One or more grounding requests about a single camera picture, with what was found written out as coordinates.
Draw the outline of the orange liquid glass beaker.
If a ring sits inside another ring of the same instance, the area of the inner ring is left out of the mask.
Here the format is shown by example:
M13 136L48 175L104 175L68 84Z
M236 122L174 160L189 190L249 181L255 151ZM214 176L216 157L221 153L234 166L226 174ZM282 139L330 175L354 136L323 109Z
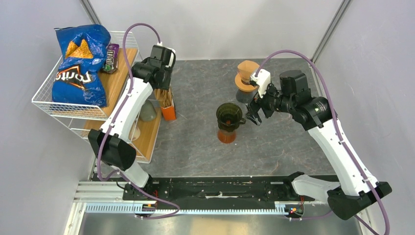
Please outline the orange liquid glass beaker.
M236 139L236 131L234 130L234 131L228 132L228 131L219 129L217 132L217 138L222 143L226 143L226 144L232 143Z

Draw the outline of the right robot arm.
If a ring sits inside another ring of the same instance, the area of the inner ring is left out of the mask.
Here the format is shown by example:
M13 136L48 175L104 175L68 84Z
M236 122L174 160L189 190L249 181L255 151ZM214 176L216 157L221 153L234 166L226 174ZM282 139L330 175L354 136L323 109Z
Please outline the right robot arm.
M260 125L259 110L267 118L275 112L289 113L316 141L338 178L330 182L297 172L282 187L283 196L288 200L311 197L328 204L340 219L348 220L390 194L389 183L378 181L350 147L328 100L311 94L306 75L289 70L280 74L279 81L277 89L268 71L260 69L251 74L250 84L258 90L247 105L246 118Z

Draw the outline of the clear glass dripper cone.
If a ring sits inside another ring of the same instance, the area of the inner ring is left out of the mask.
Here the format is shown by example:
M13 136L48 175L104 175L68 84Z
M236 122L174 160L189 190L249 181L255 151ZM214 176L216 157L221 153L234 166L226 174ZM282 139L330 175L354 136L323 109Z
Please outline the clear glass dripper cone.
M242 83L245 85L250 85L250 86L257 86L257 83L255 81L252 81L251 79L251 73L243 73L241 74L241 80Z

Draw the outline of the dark green ceramic dripper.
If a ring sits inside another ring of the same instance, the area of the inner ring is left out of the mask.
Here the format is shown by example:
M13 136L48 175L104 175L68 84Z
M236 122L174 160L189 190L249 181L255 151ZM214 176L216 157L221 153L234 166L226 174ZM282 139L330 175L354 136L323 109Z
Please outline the dark green ceramic dripper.
M246 123L242 109L234 103L221 104L216 110L218 128L223 131L233 132L240 125Z

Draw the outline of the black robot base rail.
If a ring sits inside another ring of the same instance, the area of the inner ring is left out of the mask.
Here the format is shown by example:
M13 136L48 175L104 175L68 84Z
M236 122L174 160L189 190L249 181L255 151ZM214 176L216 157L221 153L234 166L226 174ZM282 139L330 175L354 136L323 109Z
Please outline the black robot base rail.
M126 182L125 201L144 201L158 210L258 210L273 209L275 202L303 202L289 186L286 176L161 177L150 179L139 192Z

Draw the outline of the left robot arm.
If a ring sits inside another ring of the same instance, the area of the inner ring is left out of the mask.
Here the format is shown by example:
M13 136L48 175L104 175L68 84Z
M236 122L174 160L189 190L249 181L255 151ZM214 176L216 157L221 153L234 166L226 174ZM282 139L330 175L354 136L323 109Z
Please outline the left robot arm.
M130 131L142 106L155 89L170 87L176 51L154 45L149 57L131 67L130 78L109 118L97 130L91 129L88 140L98 163L105 163L125 176L142 200L152 197L154 188L147 183L150 175L137 163L137 151L129 141Z

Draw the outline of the dark glass carafe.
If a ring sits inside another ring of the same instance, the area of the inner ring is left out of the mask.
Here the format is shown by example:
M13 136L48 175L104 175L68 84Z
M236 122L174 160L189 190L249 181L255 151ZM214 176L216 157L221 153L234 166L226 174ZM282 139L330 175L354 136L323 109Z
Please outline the dark glass carafe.
M256 93L255 91L245 92L245 91L242 91L242 90L238 90L236 92L236 100L240 103L248 104L252 101L255 93Z

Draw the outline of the brown paper coffee filter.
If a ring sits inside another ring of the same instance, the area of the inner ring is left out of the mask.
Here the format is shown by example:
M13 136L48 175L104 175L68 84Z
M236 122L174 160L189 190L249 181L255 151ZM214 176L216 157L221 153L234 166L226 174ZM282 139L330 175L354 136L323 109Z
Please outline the brown paper coffee filter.
M256 72L258 68L258 63L250 60L245 60L237 66L237 73L245 83L249 83L251 74Z

